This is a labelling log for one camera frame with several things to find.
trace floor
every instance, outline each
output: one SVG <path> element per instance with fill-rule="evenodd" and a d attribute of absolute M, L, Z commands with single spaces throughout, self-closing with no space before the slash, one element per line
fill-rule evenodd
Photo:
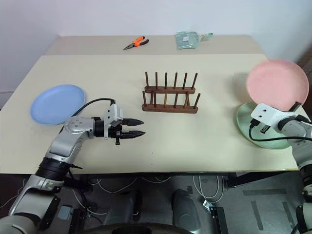
<path fill-rule="evenodd" d="M 101 185 L 111 191 L 117 190 L 133 181 L 133 178 L 103 179 Z M 202 189 L 206 196 L 215 193 L 217 182 L 215 176 L 201 176 Z M 0 175 L 1 204 L 16 194 L 22 185 L 22 179 L 12 175 Z M 158 222 L 171 224 L 171 195 L 176 189 L 193 191 L 191 197 L 195 202 L 202 225 L 202 233 L 215 233 L 213 220 L 202 206 L 203 199 L 193 185 L 192 176 L 174 176 L 164 183 L 150 183 L 142 178 L 137 178 L 130 187 L 140 189 L 143 194 L 141 211 L 141 222 Z M 224 207 L 230 234 L 289 234 L 296 224 L 295 209 L 302 204 L 302 183 L 299 172 L 287 172 L 271 178 L 263 179 L 253 183 L 238 186 L 236 188 L 224 189 L 222 199 L 215 206 Z M 78 207 L 72 190 L 62 189 L 58 197 L 61 205 Z M 98 205 L 98 213 L 107 211 L 110 207 L 112 194 L 103 191 L 98 185 L 94 186 L 87 199 Z M 0 217 L 7 215 L 12 203 L 0 210 Z M 104 215 L 96 215 L 102 221 Z M 41 234 L 66 234 L 70 221 L 54 218 L 52 226 Z M 98 226 L 98 220 L 88 217 L 85 229 Z"/>

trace plastic bag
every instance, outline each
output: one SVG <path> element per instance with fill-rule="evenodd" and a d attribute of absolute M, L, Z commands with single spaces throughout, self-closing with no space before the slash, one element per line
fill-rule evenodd
<path fill-rule="evenodd" d="M 210 38 L 213 34 L 198 35 L 197 32 L 178 32 L 175 36 L 176 45 L 181 49 L 195 49 L 202 39 Z"/>

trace tabletop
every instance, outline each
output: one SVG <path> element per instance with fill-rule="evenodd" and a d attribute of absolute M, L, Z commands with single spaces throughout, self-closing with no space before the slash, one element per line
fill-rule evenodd
<path fill-rule="evenodd" d="M 86 101 L 113 98 L 125 118 L 144 121 L 125 127 L 145 135 L 121 140 L 95 138 L 82 146 L 75 173 L 137 172 L 238 172 L 297 170 L 291 147 L 283 150 L 255 146 L 240 133 L 235 114 L 240 105 L 251 101 L 244 81 L 248 72 L 267 60 L 261 51 L 220 54 L 87 54 L 42 56 L 0 111 L 0 173 L 32 174 L 38 168 L 61 125 L 43 126 L 30 117 L 30 106 L 44 90 L 74 84 L 86 93 Z M 195 95 L 201 93 L 197 114 L 142 111 L 145 72 L 149 83 L 182 86 L 184 73 L 191 86 L 198 73 Z M 178 100 L 184 104 L 185 97 Z M 158 103 L 163 95 L 157 96 Z M 174 95 L 168 95 L 168 104 Z M 96 102 L 82 111 L 84 117 L 103 117 L 109 103 Z M 297 111 L 305 115 L 300 107 Z"/>

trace table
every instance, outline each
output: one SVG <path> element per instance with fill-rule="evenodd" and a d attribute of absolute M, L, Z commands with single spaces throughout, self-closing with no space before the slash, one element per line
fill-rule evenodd
<path fill-rule="evenodd" d="M 30 117 L 30 106 L 41 92 L 60 84 L 81 87 L 86 101 L 114 98 L 123 109 L 124 117 L 145 122 L 126 127 L 146 134 L 121 140 L 120 146 L 115 146 L 113 139 L 85 141 L 75 161 L 83 170 L 75 169 L 74 173 L 297 170 L 291 148 L 259 148 L 246 140 L 235 125 L 238 107 L 250 101 L 244 88 L 246 75 L 267 60 L 252 38 L 212 37 L 196 50 L 180 51 L 173 43 L 173 36 L 154 36 L 147 37 L 151 41 L 146 46 L 122 51 L 133 38 L 64 37 L 51 46 L 0 111 L 0 173 L 33 174 L 36 171 L 61 126 L 36 124 Z M 158 85 L 164 84 L 164 74 L 168 72 L 168 86 L 173 85 L 175 72 L 179 74 L 179 85 L 188 72 L 187 86 L 192 85 L 198 72 L 195 93 L 201 93 L 201 97 L 197 114 L 142 111 L 146 71 L 150 85 L 155 82 L 152 76 L 155 71 Z M 190 96 L 191 105 L 195 97 Z M 157 96 L 158 102 L 163 101 L 161 98 L 163 95 Z M 168 95 L 168 103 L 173 99 Z M 184 103 L 184 97 L 180 97 L 179 103 Z M 97 102 L 81 115 L 102 117 L 108 107 L 109 103 Z M 302 108 L 297 112 L 305 115 Z"/>

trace wooden peg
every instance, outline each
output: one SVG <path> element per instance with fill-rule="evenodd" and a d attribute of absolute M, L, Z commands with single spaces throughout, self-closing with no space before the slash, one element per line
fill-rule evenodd
<path fill-rule="evenodd" d="M 187 72 L 186 72 L 185 75 L 184 75 L 184 82 L 183 82 L 183 87 L 182 87 L 182 89 L 185 88 L 186 78 L 187 78 Z"/>
<path fill-rule="evenodd" d="M 174 108 L 176 108 L 177 96 L 178 96 L 178 94 L 175 95 L 175 104 L 174 104 Z"/>
<path fill-rule="evenodd" d="M 143 100 L 144 100 L 144 106 L 146 106 L 146 97 L 145 97 L 145 92 L 143 91 Z"/>
<path fill-rule="evenodd" d="M 150 100 L 150 104 L 153 103 L 153 97 L 154 97 L 154 93 L 151 93 L 151 100 Z"/>
<path fill-rule="evenodd" d="M 156 107 L 156 93 L 154 93 L 154 107 Z"/>
<path fill-rule="evenodd" d="M 174 84 L 174 89 L 176 89 L 176 79 L 177 79 L 177 72 L 175 73 L 175 84 Z"/>
<path fill-rule="evenodd" d="M 157 75 L 157 72 L 155 72 L 155 80 L 156 80 L 156 89 L 158 89 L 158 75 Z"/>
<path fill-rule="evenodd" d="M 186 99 L 185 99 L 185 102 L 184 102 L 184 108 L 186 108 L 188 100 L 189 100 L 189 93 L 186 93 Z"/>
<path fill-rule="evenodd" d="M 195 73 L 195 77 L 194 77 L 194 81 L 193 81 L 193 85 L 192 85 L 192 89 L 194 89 L 195 82 L 196 82 L 196 79 L 197 79 L 197 75 L 198 75 L 198 73 L 196 72 Z"/>
<path fill-rule="evenodd" d="M 165 89 L 167 89 L 167 72 L 165 73 Z"/>
<path fill-rule="evenodd" d="M 148 87 L 148 77 L 147 77 L 147 72 L 145 72 L 145 79 L 146 79 L 146 87 Z"/>
<path fill-rule="evenodd" d="M 167 105 L 167 94 L 165 94 L 164 107 Z"/>
<path fill-rule="evenodd" d="M 197 98 L 196 98 L 196 101 L 195 101 L 195 105 L 194 105 L 194 109 L 196 109 L 196 106 L 197 106 L 197 103 L 198 103 L 199 97 L 200 97 L 200 94 L 198 94 L 198 95 L 197 95 Z"/>

